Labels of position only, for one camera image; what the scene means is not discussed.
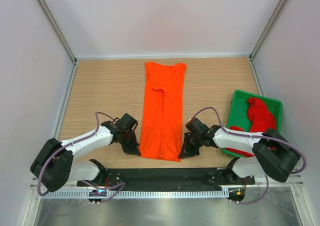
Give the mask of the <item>orange t shirt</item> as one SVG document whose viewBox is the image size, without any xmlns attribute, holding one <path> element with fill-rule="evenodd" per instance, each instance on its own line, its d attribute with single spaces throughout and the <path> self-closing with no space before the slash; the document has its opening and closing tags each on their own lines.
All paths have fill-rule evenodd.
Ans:
<svg viewBox="0 0 320 226">
<path fill-rule="evenodd" d="M 144 158 L 179 162 L 187 65 L 145 63 L 140 146 Z"/>
</svg>

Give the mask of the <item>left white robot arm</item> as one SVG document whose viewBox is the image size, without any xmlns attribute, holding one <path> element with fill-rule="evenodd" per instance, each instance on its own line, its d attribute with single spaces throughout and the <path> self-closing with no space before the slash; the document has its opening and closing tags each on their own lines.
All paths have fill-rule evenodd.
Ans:
<svg viewBox="0 0 320 226">
<path fill-rule="evenodd" d="M 88 153 L 114 143 L 121 145 L 127 155 L 139 156 L 139 144 L 135 134 L 138 122 L 128 113 L 121 118 L 100 122 L 101 112 L 96 112 L 96 128 L 68 140 L 47 140 L 33 161 L 30 172 L 37 178 L 37 192 L 45 196 L 66 183 L 98 187 L 107 182 L 107 169 L 97 160 L 79 162 Z"/>
</svg>

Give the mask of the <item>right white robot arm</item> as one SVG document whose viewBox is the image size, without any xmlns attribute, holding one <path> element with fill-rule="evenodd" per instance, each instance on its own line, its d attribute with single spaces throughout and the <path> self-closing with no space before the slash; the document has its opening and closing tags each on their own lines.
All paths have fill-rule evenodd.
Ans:
<svg viewBox="0 0 320 226">
<path fill-rule="evenodd" d="M 230 148 L 250 154 L 250 157 L 235 159 L 226 170 L 225 178 L 231 184 L 255 175 L 266 175 L 284 183 L 302 157 L 282 135 L 272 129 L 245 133 L 218 125 L 208 127 L 198 118 L 192 118 L 185 126 L 188 132 L 184 135 L 180 159 L 199 155 L 202 146 Z"/>
</svg>

